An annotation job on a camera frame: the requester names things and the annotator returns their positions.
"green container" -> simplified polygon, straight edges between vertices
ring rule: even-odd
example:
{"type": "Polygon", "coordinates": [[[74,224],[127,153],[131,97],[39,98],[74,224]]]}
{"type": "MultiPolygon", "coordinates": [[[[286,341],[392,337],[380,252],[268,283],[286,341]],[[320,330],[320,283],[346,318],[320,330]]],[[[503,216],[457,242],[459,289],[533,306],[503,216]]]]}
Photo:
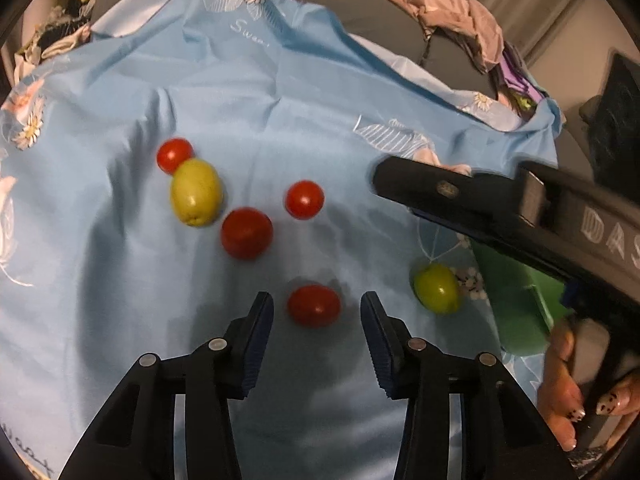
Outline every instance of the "green container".
{"type": "Polygon", "coordinates": [[[560,303],[564,284],[491,247],[471,245],[502,347],[517,356],[544,351],[551,327],[568,313],[560,303]]]}

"purple cloth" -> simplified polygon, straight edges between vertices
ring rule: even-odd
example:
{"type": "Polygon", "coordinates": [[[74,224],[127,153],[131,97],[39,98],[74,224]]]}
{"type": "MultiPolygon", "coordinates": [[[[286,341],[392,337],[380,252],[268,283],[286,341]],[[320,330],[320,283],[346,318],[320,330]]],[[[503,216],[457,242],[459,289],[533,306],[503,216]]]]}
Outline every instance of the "purple cloth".
{"type": "Polygon", "coordinates": [[[505,49],[500,56],[500,69],[502,70],[504,82],[509,88],[529,96],[536,104],[538,104],[545,97],[517,68],[517,63],[511,59],[510,55],[511,54],[508,49],[505,49]]]}

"yellow-green fruit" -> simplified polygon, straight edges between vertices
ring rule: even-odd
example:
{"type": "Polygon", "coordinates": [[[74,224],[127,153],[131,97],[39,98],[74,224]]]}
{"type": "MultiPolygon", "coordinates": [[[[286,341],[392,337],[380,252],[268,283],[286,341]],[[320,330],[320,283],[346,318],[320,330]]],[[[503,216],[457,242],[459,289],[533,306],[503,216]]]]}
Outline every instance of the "yellow-green fruit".
{"type": "Polygon", "coordinates": [[[460,307],[458,280],[449,267],[431,264],[414,278],[414,292],[436,314],[451,314],[460,307]]]}
{"type": "Polygon", "coordinates": [[[222,182],[208,162],[190,158],[175,170],[171,206],[180,222],[193,227],[210,224],[220,213],[222,199],[222,182]]]}

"blue bedsheet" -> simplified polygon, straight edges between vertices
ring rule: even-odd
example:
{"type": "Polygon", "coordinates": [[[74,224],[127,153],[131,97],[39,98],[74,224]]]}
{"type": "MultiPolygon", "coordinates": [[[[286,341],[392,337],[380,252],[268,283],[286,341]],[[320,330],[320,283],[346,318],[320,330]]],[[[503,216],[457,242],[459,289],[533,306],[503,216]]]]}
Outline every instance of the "blue bedsheet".
{"type": "MultiPolygon", "coordinates": [[[[465,112],[487,111],[471,99],[465,112]]],[[[140,354],[191,352],[267,290],[276,315],[258,385],[230,407],[244,478],[392,478],[406,405],[377,386],[361,295],[377,291],[445,352],[500,348],[468,240],[373,195],[372,165],[385,153],[461,172],[511,174],[521,156],[555,163],[552,100],[508,134],[457,108],[295,0],[170,0],[132,34],[40,66],[0,112],[0,421],[18,452],[56,478],[140,354]],[[271,217],[260,259],[231,259],[220,221],[194,229],[174,217],[155,162],[171,136],[216,167],[227,212],[271,217]],[[303,178],[326,194],[307,222],[282,205],[303,178]],[[463,285],[452,316],[412,293],[411,269],[431,260],[463,285]],[[340,293],[333,326],[287,318],[306,281],[340,293]]],[[[508,360],[533,396],[540,357],[508,360]]],[[[452,421],[455,462],[455,409],[452,421]]]]}

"dark red tomato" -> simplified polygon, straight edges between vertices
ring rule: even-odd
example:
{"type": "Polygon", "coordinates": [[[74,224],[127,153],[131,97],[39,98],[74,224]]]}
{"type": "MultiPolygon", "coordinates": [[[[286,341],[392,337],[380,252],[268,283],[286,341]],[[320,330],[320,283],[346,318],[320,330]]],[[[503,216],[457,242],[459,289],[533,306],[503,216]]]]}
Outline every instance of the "dark red tomato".
{"type": "Polygon", "coordinates": [[[193,156],[193,147],[187,139],[175,137],[169,139],[158,149],[156,162],[162,171],[167,174],[174,174],[185,160],[193,156]]]}
{"type": "Polygon", "coordinates": [[[309,220],[316,216],[324,205],[324,192],[315,182],[301,180],[287,191],[284,207],[298,220],[309,220]]]}
{"type": "Polygon", "coordinates": [[[289,297],[287,310],[300,325],[327,326],[340,315],[340,298],[327,286],[305,285],[289,297]]]}
{"type": "Polygon", "coordinates": [[[229,213],[220,229],[225,251],[239,260],[253,260],[273,240],[273,225],[262,211],[241,207],[229,213]]]}

